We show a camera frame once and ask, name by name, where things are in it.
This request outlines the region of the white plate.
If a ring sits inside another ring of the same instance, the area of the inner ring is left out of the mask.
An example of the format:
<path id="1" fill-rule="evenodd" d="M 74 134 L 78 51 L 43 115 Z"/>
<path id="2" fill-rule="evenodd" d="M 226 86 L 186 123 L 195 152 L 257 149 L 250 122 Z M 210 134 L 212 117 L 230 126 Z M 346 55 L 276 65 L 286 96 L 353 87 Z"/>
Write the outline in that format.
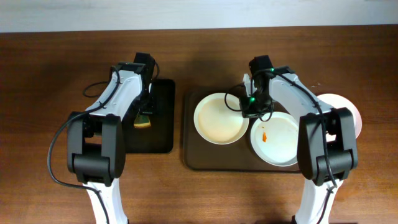
<path id="1" fill-rule="evenodd" d="M 359 137 L 363 125 L 362 117 L 357 107 L 350 100 L 341 95 L 332 94 L 332 93 L 324 93 L 318 95 L 317 97 L 318 99 L 333 106 L 334 108 L 348 108 L 353 114 L 354 130 L 356 138 Z"/>
<path id="2" fill-rule="evenodd" d="M 246 133 L 249 119 L 243 118 L 239 98 L 225 93 L 212 93 L 196 106 L 193 122 L 199 135 L 206 141 L 227 145 L 238 141 Z"/>
<path id="3" fill-rule="evenodd" d="M 266 163 L 288 167 L 297 163 L 299 124 L 288 113 L 273 112 L 269 121 L 255 120 L 250 131 L 254 152 Z"/>

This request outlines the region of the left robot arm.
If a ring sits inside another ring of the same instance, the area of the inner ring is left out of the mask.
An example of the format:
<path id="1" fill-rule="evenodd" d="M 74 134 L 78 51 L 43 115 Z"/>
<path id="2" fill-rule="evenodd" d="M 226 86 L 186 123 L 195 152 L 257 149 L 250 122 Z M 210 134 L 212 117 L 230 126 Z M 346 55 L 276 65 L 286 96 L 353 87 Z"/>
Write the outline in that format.
<path id="1" fill-rule="evenodd" d="M 129 221 L 119 189 L 126 161 L 122 121 L 133 106 L 147 102 L 155 66 L 146 53 L 112 66 L 98 99 L 82 114 L 70 115 L 67 166 L 88 192 L 97 223 Z"/>

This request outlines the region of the green and yellow sponge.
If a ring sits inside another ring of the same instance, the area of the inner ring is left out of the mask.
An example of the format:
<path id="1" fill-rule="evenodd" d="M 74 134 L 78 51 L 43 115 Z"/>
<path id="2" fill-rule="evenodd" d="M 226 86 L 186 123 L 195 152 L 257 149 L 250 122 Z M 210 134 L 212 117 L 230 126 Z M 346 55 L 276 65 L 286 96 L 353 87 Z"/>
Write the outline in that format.
<path id="1" fill-rule="evenodd" d="M 144 129 L 151 127 L 149 116 L 145 114 L 138 114 L 134 120 L 133 126 L 136 129 Z"/>

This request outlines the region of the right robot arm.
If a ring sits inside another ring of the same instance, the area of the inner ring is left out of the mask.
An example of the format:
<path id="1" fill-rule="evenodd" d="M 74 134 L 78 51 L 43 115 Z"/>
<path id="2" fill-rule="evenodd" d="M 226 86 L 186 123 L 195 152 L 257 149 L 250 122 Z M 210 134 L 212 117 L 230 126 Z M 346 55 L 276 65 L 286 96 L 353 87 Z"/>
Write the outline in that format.
<path id="1" fill-rule="evenodd" d="M 246 96 L 239 99 L 243 118 L 269 121 L 279 103 L 298 122 L 297 162 L 305 184 L 291 222 L 328 223 L 338 188 L 358 165 L 352 112 L 318 99 L 290 67 L 274 67 L 268 55 L 254 57 L 249 69 Z"/>

